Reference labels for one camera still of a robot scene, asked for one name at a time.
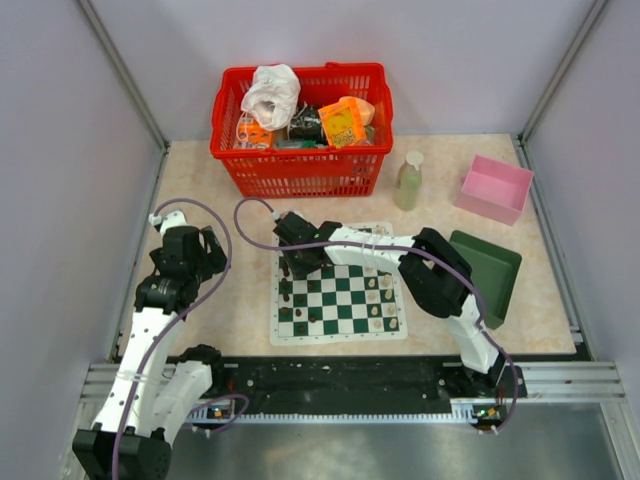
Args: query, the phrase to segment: white robotic arm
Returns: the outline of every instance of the white robotic arm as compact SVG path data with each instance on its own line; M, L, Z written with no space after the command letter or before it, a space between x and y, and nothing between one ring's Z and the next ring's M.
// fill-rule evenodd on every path
M155 270L136 289L127 348L108 398L91 429L78 430L73 441L91 480L111 478L114 439L123 416L120 479L164 478L173 441L198 399L212 387L212 366L220 359L220 352L211 347L188 349L161 388L167 356L184 324L173 324L175 318L196 299L202 282L224 269L227 259L213 231L188 225L181 211L164 218L151 216L150 221L163 237L163 246L150 254ZM138 375L152 343L171 324ZM133 383L136 394L127 410Z
M294 277L305 277L325 262L334 265L359 265L400 275L418 305L427 313L444 319L458 342L464 366L487 374L496 363L498 350L476 325L479 315L476 299L458 279L437 266L429 267L415 254L382 249L389 246L422 249L441 258L469 279L471 267L435 230L423 229L416 236L395 237L355 230L335 222L325 222L316 229L298 214L289 212L277 221L274 232L282 245L322 241L353 242L353 246L331 245L317 249L290 250L284 252L284 255Z

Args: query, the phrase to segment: yellow snack package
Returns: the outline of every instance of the yellow snack package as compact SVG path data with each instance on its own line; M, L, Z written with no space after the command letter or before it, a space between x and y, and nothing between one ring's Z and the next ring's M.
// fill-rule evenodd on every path
M329 145L342 148L366 141L367 133L355 98L345 98L319 109L318 113Z

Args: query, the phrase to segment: orange box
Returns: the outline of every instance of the orange box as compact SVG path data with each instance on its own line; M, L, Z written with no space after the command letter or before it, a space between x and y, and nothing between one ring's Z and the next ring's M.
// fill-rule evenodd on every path
M249 114L240 117L233 148L270 148L272 145L273 132L262 128L258 121Z
M318 110L329 145L336 148L360 145L367 133L362 123L360 109L355 98L328 105Z

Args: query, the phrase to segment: cable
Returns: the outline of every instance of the cable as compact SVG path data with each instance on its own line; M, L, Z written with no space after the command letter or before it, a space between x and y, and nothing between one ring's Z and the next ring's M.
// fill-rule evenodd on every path
M432 261L433 263L435 263L436 265L442 267L444 270L446 270L447 272L449 272L451 275L453 275L460 283L462 283L470 292L471 294L476 298L476 302L477 302L477 306L478 306L478 311L479 311L479 316L478 316L478 320L476 320L475 325L476 327L478 327L478 329L480 330L480 332L482 333L482 335L487 339L487 341L489 342L489 344L491 344L492 347L494 347L496 350L498 350L498 352L500 352L505 360L507 361L507 363L509 364L509 368L511 370L511 373L513 375L513 382L514 382L514 391L513 391L513 399L511 402L511 408L509 409L509 411L507 412L507 415L504 419L504 421L500 424L500 426L496 427L495 430L493 430L496 434L500 433L506 426L507 423L511 420L513 413L515 411L516 408L516 403L518 401L518 393L519 393L519 388L518 388L518 370L516 369L516 365L513 361L513 359L511 358L511 355L509 355L504 348L502 348L500 345L498 345L498 343L491 338L491 336L487 333L487 331L484 329L484 325L482 324L482 321L485 318L485 315L487 313L487 306L486 303L484 301L484 298L482 297L482 295L480 294L480 292L478 291L478 289L471 283L470 280L467 280L463 275L461 275L460 273L458 273L453 267L451 267L449 264L447 264L446 262L443 262L442 260L440 260L439 258L423 251L420 250L419 248L414 248L414 247L405 247L402 245L370 245L370 244L362 244L362 243L358 243L358 242L349 242L346 240L340 240L340 241L335 241L335 242L315 242L315 243L307 243L305 245L290 245L290 246L273 246L273 245L266 245L263 243L259 243L256 242L254 240L252 240L251 238L249 238L244 231L242 230L242 227L240 227L240 223L238 221L238 212L240 210L240 207L242 205L244 205L246 202L250 202L250 201L255 201L255 202L259 202L261 204L263 204L265 207L267 207L267 209L269 210L269 212L272 214L272 216L275 218L275 210L273 209L273 207L271 205L269 205L269 203L264 200L263 198L260 197L246 197L243 198L242 200L240 200L238 202L238 204L236 205L236 208L233 211L233 223L235 224L236 230L238 230L238 233L240 234L240 236L247 241L249 244L253 245L254 247L263 249L263 250L270 250L270 251L287 251L287 250L304 250L307 248L318 248L318 247L329 247L329 246L335 246L335 245L343 245L346 247L366 247L366 248L373 248L375 247L376 250L392 250L392 251L401 251L401 252L408 252L408 253L413 253L415 255L419 255L429 261Z
M233 425L240 417L242 417L242 415L244 415L244 412L247 411L247 408L249 408L249 398L242 394L242 393L229 393L227 395L222 395L221 397L218 398L212 398L211 400L206 401L205 403L198 405L197 407L195 407L193 410L191 410L191 412L189 413L195 413L199 410L202 410L203 408L207 408L211 405L215 405L216 403L222 402L224 400L234 400L234 399L238 399L238 400L242 400L243 404L242 404L242 408L240 409L240 411L238 413L236 413L234 415L234 417L229 420L227 423L221 425L220 427L216 428L215 430L210 430L210 429L204 429L201 428L200 430L207 430L211 433L220 433L220 432L224 432L226 429L228 429L231 425Z
M222 218L220 218L220 216L216 212L214 212L211 208L206 206L204 203L199 202L197 200L193 200L191 198L174 198L172 200L168 200L168 201L164 202L163 204L161 204L158 208L156 208L154 214L158 215L162 209L164 209L165 207L167 207L169 205L172 205L174 203L190 203L192 205L196 205L196 206L202 208L203 210L205 210L213 218L216 219L216 221L220 224L220 227L222 227L224 235L225 235L225 237L227 239L227 263L225 264L224 270L222 271L222 273L218 277L218 280L216 281L216 283L204 295L202 295L198 300L196 300L189 307L187 307L182 312L180 312L158 334L156 339L149 346L149 349L145 352L144 356L142 357L142 360L140 360L140 365L138 366L138 369L136 370L137 378L139 378L143 374L144 369L147 366L147 363L149 362L149 358L151 358L151 354L156 349L158 344L162 341L162 339L167 335L167 333L169 333L169 331L179 321L181 321L183 318L185 318L190 312L195 310L203 302L205 302L211 295L213 295L213 292L215 292L218 289L218 287L220 286L220 284L222 284L222 282L226 278L227 274L229 273L229 269L231 268L231 257L232 257L232 254L233 254L233 250L232 250L232 246L231 246L231 234L229 233L229 229L225 225L225 223L222 220ZM127 418L129 417L129 414L131 413L131 407L133 405L133 399L135 397L136 390L138 389L138 383L139 383L138 380L134 380L133 382L131 382L131 389L129 390L129 396L127 397L127 400L126 400L126 402L124 404L124 408L122 410L122 417L120 418L120 424L118 425L118 430L116 431L116 438L115 438L115 440L113 442L113 456L111 458L111 478L112 478L112 480L119 480L120 479L120 472L118 470L119 469L119 464L120 464L120 454L119 454L118 450L120 449L120 442L122 441L122 435L124 434L124 430L126 428Z

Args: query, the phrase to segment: plastic bottle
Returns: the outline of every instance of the plastic bottle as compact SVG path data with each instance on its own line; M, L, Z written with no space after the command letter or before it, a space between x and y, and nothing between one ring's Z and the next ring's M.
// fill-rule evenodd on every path
M398 172L396 189L393 201L401 210L408 212L413 210L418 200L420 185L422 185L422 172L420 165L424 162L422 153L411 150L404 158L404 165Z

